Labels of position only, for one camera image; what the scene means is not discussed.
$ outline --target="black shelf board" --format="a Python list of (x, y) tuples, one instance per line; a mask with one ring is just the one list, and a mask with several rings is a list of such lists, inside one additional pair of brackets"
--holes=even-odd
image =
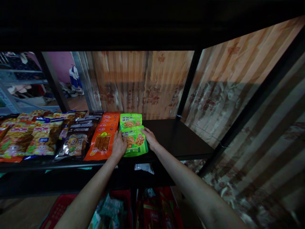
[[(159, 143), (178, 160), (195, 160), (210, 158), (214, 149), (198, 137), (190, 128), (177, 119), (146, 120), (143, 125), (149, 128)], [(41, 156), (20, 163), (0, 163), (0, 172), (17, 172), (29, 170), (51, 170), (66, 168), (81, 168), (102, 166), (106, 160), (101, 161), (72, 161), (63, 159), (52, 162), (53, 157)], [(155, 153), (148, 153), (137, 157), (124, 157), (119, 162), (123, 164), (140, 164), (157, 162)]]
[[(115, 169), (106, 191), (175, 185), (160, 162), (152, 164), (155, 174), (134, 170), (125, 164)], [(7, 173), (0, 178), (0, 198), (23, 198), (79, 193), (100, 167), (91, 170), (61, 169)]]

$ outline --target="left hand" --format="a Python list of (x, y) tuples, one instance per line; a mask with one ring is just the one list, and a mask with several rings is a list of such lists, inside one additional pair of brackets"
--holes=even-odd
[(125, 154), (127, 149), (127, 138), (124, 136), (122, 139), (122, 132), (116, 131), (114, 134), (113, 144), (112, 144), (112, 154), (111, 158), (116, 159), (118, 162)]

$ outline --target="pink wall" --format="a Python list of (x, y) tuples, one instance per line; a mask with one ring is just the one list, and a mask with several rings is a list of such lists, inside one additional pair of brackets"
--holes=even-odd
[[(48, 55), (59, 81), (69, 83), (69, 69), (72, 68), (72, 64), (75, 65), (70, 52), (48, 52)], [(40, 67), (34, 54), (28, 53), (28, 56)]]

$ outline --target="striped wall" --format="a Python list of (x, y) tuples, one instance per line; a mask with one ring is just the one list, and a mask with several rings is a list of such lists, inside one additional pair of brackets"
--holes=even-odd
[(97, 102), (107, 111), (175, 118), (193, 51), (88, 52)]
[(298, 17), (204, 49), (185, 124), (215, 148), (303, 25)]
[(305, 204), (304, 100), (305, 54), (204, 177), (250, 225), (297, 225), (294, 213)]

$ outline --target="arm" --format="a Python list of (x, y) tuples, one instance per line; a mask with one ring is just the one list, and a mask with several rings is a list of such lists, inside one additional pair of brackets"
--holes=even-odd
[(247, 228), (234, 210), (198, 175), (163, 148), (153, 132), (145, 128), (150, 148), (207, 228)]
[(121, 132), (115, 132), (111, 156), (80, 191), (56, 224), (55, 229), (88, 228), (109, 178), (126, 152), (127, 138), (124, 137), (123, 141), (121, 136)]

